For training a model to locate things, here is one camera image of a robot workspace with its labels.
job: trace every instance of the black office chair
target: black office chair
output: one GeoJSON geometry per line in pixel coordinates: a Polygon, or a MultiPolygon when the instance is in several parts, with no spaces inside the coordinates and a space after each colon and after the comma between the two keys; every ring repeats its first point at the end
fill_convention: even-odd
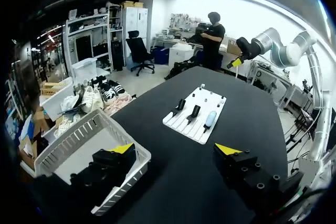
{"type": "Polygon", "coordinates": [[[139,71],[136,74],[137,76],[139,76],[139,73],[142,69],[149,68],[153,70],[152,73],[155,73],[154,64],[145,63],[146,60],[152,60],[154,57],[147,52],[147,49],[143,43],[142,38],[137,38],[139,36],[139,31],[129,31],[128,35],[130,38],[126,39],[126,42],[130,47],[132,53],[132,60],[135,63],[140,63],[140,65],[131,68],[131,72],[134,69],[139,68],[139,71]]]}

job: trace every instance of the white fixture board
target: white fixture board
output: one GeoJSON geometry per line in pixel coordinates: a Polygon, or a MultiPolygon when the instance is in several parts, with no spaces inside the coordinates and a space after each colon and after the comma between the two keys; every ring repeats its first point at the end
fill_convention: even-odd
{"type": "Polygon", "coordinates": [[[226,97],[222,97],[222,95],[213,93],[204,88],[200,90],[198,87],[185,99],[185,105],[182,111],[174,117],[172,117],[173,112],[170,112],[162,120],[162,122],[164,125],[185,135],[186,137],[200,144],[205,144],[208,141],[208,138],[225,105],[226,97]],[[188,120],[186,118],[192,114],[195,105],[201,107],[200,111],[197,117],[188,125],[188,120]],[[212,111],[217,113],[215,120],[210,129],[204,133],[205,121],[212,111]]]}

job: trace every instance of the white tray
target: white tray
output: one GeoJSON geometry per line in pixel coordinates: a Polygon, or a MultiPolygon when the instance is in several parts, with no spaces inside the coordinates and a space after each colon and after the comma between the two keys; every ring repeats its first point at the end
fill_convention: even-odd
{"type": "Polygon", "coordinates": [[[137,159],[121,187],[114,187],[102,205],[92,209],[93,214],[101,216],[142,177],[151,159],[151,153],[101,109],[85,115],[37,157],[34,163],[36,176],[55,173],[70,184],[70,174],[86,168],[93,161],[95,152],[130,143],[135,144],[137,159]]]}
{"type": "Polygon", "coordinates": [[[162,120],[162,123],[200,144],[205,144],[216,125],[219,115],[225,105],[225,101],[226,97],[223,97],[222,95],[213,93],[204,88],[201,90],[196,88],[185,99],[183,110],[174,117],[172,117],[173,112],[170,112],[162,120]],[[186,118],[192,114],[195,105],[200,106],[201,109],[197,118],[188,125],[188,120],[186,118]],[[217,115],[210,129],[204,133],[205,128],[203,126],[211,111],[216,111],[217,115]]]}

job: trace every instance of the white plastic basket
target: white plastic basket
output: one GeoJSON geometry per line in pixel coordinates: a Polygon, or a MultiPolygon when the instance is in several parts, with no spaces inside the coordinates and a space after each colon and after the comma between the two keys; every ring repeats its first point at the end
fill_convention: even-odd
{"type": "Polygon", "coordinates": [[[91,80],[97,76],[96,61],[96,58],[87,58],[72,65],[76,83],[83,83],[85,79],[91,80]]]}
{"type": "Polygon", "coordinates": [[[70,174],[79,173],[93,161],[100,149],[134,143],[136,161],[121,187],[114,187],[92,213],[101,216],[109,210],[147,171],[151,153],[138,144],[115,120],[101,109],[90,112],[53,141],[35,160],[36,176],[55,173],[70,184],[70,174]]]}
{"type": "Polygon", "coordinates": [[[72,77],[68,77],[67,79],[61,81],[60,83],[64,83],[66,86],[54,86],[55,89],[60,89],[56,94],[51,97],[46,97],[45,95],[40,95],[40,106],[47,112],[48,116],[51,120],[56,121],[61,115],[59,113],[62,112],[61,103],[65,97],[73,95],[73,81],[72,77]]]}

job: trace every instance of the black bag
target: black bag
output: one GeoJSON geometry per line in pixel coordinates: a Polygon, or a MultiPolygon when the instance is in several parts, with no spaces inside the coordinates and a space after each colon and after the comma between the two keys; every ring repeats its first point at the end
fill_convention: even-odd
{"type": "Polygon", "coordinates": [[[174,67],[172,70],[170,70],[169,74],[164,79],[168,80],[189,68],[193,68],[199,65],[200,62],[197,60],[196,56],[193,56],[189,60],[185,60],[183,62],[175,62],[174,67]]]}

